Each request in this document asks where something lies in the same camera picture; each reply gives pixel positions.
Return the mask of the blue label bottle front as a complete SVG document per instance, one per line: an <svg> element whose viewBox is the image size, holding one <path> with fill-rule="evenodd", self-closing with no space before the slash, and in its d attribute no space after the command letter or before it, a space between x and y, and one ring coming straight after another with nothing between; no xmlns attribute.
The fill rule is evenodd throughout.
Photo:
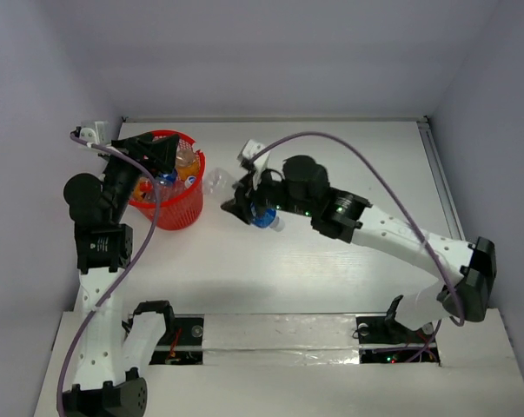
<svg viewBox="0 0 524 417"><path fill-rule="evenodd" d="M164 187L172 187L178 179L178 173L173 170L171 173L160 173L156 177L156 182Z"/></svg>

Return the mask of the blue label bottle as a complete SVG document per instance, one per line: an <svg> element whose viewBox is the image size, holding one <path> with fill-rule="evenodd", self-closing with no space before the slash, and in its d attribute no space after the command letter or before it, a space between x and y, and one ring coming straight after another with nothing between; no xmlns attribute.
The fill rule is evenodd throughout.
<svg viewBox="0 0 524 417"><path fill-rule="evenodd" d="M173 170L171 173L160 173L156 177L156 182L164 187L172 187L178 179L178 173Z"/></svg>
<svg viewBox="0 0 524 417"><path fill-rule="evenodd" d="M248 184L235 179L224 169L208 172L202 180L202 192L215 201L219 208L249 226L282 232L284 220L274 208L258 208L251 199Z"/></svg>

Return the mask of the small orange juice bottle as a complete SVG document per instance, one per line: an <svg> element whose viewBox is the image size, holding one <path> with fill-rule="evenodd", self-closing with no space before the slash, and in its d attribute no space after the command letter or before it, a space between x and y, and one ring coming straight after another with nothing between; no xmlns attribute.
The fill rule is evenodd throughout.
<svg viewBox="0 0 524 417"><path fill-rule="evenodd" d="M200 167L200 161L193 149L179 149L176 152L176 172L183 182L190 176L197 176Z"/></svg>

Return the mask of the tall orange juice bottle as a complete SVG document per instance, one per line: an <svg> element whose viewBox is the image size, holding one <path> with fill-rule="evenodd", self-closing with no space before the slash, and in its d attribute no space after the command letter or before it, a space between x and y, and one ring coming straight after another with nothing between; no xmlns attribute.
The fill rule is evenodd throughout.
<svg viewBox="0 0 524 417"><path fill-rule="evenodd" d="M133 192L132 199L135 202L149 202L151 200L153 192L153 184L150 180L142 177L136 184Z"/></svg>

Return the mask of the large clear plastic bottle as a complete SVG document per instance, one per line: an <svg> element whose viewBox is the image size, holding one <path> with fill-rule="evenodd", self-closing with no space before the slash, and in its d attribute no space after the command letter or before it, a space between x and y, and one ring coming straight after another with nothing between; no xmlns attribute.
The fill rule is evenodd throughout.
<svg viewBox="0 0 524 417"><path fill-rule="evenodd" d="M197 177L195 175L189 175L182 181L183 190L187 191L192 189L196 184Z"/></svg>

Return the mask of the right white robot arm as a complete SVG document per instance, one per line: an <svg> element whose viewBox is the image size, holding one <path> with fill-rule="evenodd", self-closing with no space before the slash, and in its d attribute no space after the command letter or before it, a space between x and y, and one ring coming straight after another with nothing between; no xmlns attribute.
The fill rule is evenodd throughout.
<svg viewBox="0 0 524 417"><path fill-rule="evenodd" d="M279 179L271 169L247 167L222 210L248 225L267 227L277 211L304 215L330 239L372 248L433 275L437 282L394 298L383 320L385 334L402 341L424 325L448 317L485 319L496 277L495 246L486 238L456 241L417 233L367 199L330 186L327 170L310 156L293 156Z"/></svg>

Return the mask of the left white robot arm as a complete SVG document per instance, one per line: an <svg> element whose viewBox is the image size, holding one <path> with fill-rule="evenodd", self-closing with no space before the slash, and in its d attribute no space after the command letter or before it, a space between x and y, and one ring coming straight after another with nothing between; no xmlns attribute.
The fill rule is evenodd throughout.
<svg viewBox="0 0 524 417"><path fill-rule="evenodd" d="M153 181L175 167L177 134L145 133L96 139L83 127L70 139L95 150L107 164L101 176L81 173L64 186L74 222L82 321L64 356L56 383L61 416L143 416L148 402L144 372L158 343L176 332L168 301L139 304L123 325L124 283L155 232L152 222L139 249L121 222L138 180Z"/></svg>

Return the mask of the red mesh plastic bin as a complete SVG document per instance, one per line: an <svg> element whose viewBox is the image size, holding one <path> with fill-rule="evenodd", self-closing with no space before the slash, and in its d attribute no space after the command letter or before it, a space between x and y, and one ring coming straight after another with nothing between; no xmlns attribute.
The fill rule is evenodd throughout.
<svg viewBox="0 0 524 417"><path fill-rule="evenodd" d="M195 141L181 133L174 130L154 130L150 131L154 136L169 136L178 134L180 136L179 149L193 149ZM197 174L195 186L187 191L183 190L182 180L178 177L172 187L164 187L156 182L156 174L153 184L153 192L149 202L135 202L132 196L129 200L129 205L137 208L143 215L153 221L155 207L155 193L154 186L158 185L161 196L161 208L157 218L156 226L166 230L180 230L188 227L195 222L202 212L203 193L202 193L202 176L205 169L205 156L202 151L194 152L197 154L200 161L200 171Z"/></svg>

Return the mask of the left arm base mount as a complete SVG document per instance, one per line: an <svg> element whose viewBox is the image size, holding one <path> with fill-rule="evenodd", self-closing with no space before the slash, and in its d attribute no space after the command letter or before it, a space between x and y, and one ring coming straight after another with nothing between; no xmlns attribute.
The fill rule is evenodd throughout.
<svg viewBox="0 0 524 417"><path fill-rule="evenodd" d="M178 315L174 334L159 341L149 364L202 365L203 328L203 315Z"/></svg>

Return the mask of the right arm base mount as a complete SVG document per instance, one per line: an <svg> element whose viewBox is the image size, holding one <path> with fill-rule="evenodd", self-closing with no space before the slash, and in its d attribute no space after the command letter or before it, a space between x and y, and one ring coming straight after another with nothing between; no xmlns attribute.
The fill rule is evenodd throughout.
<svg viewBox="0 0 524 417"><path fill-rule="evenodd" d="M410 330L395 320L402 298L395 297L385 314L356 317L352 338L358 342L361 364L440 364L432 323Z"/></svg>

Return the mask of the aluminium rail right edge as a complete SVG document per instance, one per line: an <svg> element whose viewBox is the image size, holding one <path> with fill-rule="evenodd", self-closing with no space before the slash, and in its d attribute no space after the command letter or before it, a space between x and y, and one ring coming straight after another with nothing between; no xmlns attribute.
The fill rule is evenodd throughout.
<svg viewBox="0 0 524 417"><path fill-rule="evenodd" d="M493 242L483 237L477 238L474 242L465 240L430 125L428 121L419 121L417 127L446 217L450 240L462 244L462 249L453 249L444 242L438 244L443 253L456 257L455 273L461 280L453 283L455 294L451 295L447 285L443 281L438 281L423 289L418 294L419 300L423 307L430 305L443 316L454 318L459 317L456 307L456 303L459 302L464 321L480 322L484 320L488 311L488 302L497 272L495 246Z"/></svg>

